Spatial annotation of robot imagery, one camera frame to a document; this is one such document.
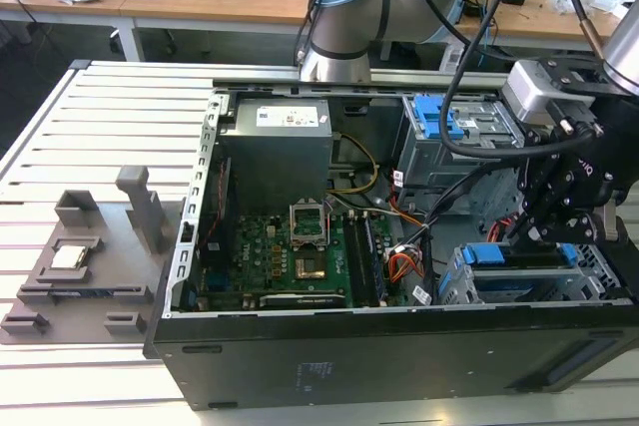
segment side panel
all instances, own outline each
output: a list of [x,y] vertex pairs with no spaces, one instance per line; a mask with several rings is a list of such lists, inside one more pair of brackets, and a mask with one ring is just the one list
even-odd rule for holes
[[[219,322],[223,334],[236,330],[231,318]],[[289,337],[295,331],[282,328]],[[638,335],[639,328],[510,329],[156,347],[190,406],[205,410],[560,391],[630,349]]]

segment motherboard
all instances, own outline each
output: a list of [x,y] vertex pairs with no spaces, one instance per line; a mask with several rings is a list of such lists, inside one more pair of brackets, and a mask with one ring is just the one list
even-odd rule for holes
[[[408,302],[383,261],[387,218],[330,213],[242,215],[229,267],[204,262],[198,303],[206,310],[351,308]],[[324,238],[301,242],[300,238]]]

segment slotted aluminum surface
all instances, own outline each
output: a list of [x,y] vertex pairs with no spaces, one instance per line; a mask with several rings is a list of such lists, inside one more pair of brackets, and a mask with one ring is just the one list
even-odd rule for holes
[[[162,200],[181,199],[212,79],[264,69],[94,62],[67,73],[0,162],[0,315],[53,230],[61,191],[87,188],[98,202],[123,201],[113,186],[119,167],[146,164],[150,188]],[[633,196],[629,201],[631,219]],[[424,371],[424,381],[435,380]],[[144,359],[141,345],[0,346],[0,385],[2,424],[639,423],[638,351],[560,394],[404,403],[194,413],[163,364]]]

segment floor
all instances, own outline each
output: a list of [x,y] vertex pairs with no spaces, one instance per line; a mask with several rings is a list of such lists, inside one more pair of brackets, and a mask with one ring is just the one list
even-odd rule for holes
[[[0,155],[6,152],[39,108],[73,59],[124,61],[109,46],[111,29],[70,25],[30,25],[31,42],[24,45],[0,23]],[[58,50],[43,35],[46,31]],[[144,30],[142,42],[149,62],[289,65],[294,37],[233,32],[173,31],[177,52],[168,52],[168,37],[160,30]],[[394,45],[388,62],[378,60],[379,46],[371,49],[374,67],[436,70],[441,45],[403,48]],[[505,71],[505,65],[484,61],[481,70]]]

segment green circuit board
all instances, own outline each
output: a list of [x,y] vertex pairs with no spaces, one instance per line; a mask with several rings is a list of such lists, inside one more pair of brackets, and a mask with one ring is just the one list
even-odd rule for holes
[[[341,214],[326,218],[328,242],[322,248],[293,247],[290,220],[288,214],[238,218],[227,290],[206,294],[212,273],[203,272],[202,291],[210,309],[235,309],[243,295],[309,292],[343,295],[346,307],[353,307]],[[296,234],[320,232],[316,218],[296,214],[296,220]],[[372,215],[370,226],[381,258],[383,249],[391,246],[388,221],[384,215]],[[313,266],[311,271],[305,268],[308,264]],[[387,281],[387,271],[383,274]],[[389,306],[406,304],[397,285],[388,282],[387,286]]]

